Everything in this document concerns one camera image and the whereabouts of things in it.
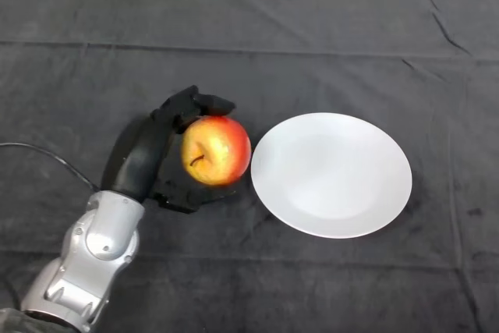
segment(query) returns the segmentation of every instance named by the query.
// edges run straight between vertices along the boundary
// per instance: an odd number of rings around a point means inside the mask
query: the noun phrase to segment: silver robotic arm
[[[182,189],[158,176],[175,134],[182,134],[200,116],[227,115],[234,107],[225,99],[199,94],[192,86],[123,130],[104,170],[101,191],[90,197],[87,212],[65,235],[61,256],[47,264],[22,301],[23,324],[39,321],[79,333],[92,331],[116,276],[136,256],[137,225],[146,199],[190,214],[201,204],[234,193],[227,188]],[[38,151],[57,158],[49,151]],[[70,170],[81,178],[73,167]],[[87,185],[98,190],[88,180]],[[0,333],[7,333],[2,330],[2,316],[19,320],[19,314],[0,310]],[[14,331],[24,333],[22,328]]]
[[[66,233],[61,257],[47,264],[21,304],[32,317],[82,333],[92,330],[116,275],[135,257],[144,213],[140,203],[112,191],[95,193],[87,210]]]

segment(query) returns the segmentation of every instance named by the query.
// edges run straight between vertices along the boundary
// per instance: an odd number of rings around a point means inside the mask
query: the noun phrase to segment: apple
[[[251,143],[241,124],[228,117],[208,116],[184,132],[182,165],[206,185],[228,185],[239,179],[251,159]]]

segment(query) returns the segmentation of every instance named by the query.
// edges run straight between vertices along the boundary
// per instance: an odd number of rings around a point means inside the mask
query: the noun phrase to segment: black cloth
[[[0,0],[0,138],[97,182],[122,127],[192,84],[238,105],[253,146],[294,115],[365,119],[412,167],[388,227],[308,236],[249,176],[193,215],[148,207],[99,331],[496,332],[497,25],[497,0]],[[23,294],[89,191],[43,156],[0,158],[0,267]]]
[[[5,308],[0,310],[1,333],[75,333],[73,329],[47,321],[35,320],[18,310]]]

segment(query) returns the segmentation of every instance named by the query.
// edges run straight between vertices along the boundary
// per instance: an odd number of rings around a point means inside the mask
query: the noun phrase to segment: apple stem
[[[204,155],[198,156],[197,158],[195,158],[194,160],[192,160],[190,162],[190,166],[192,167],[196,161],[201,160],[201,159],[204,159]]]

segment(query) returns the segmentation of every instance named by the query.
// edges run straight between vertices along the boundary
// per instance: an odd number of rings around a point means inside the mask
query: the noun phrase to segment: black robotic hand
[[[200,94],[196,86],[174,94],[160,108],[123,130],[108,159],[101,189],[122,193],[140,203],[151,198],[160,207],[186,214],[234,194],[231,187],[187,189],[158,175],[175,135],[182,134],[201,116],[228,115],[234,108],[231,101]]]

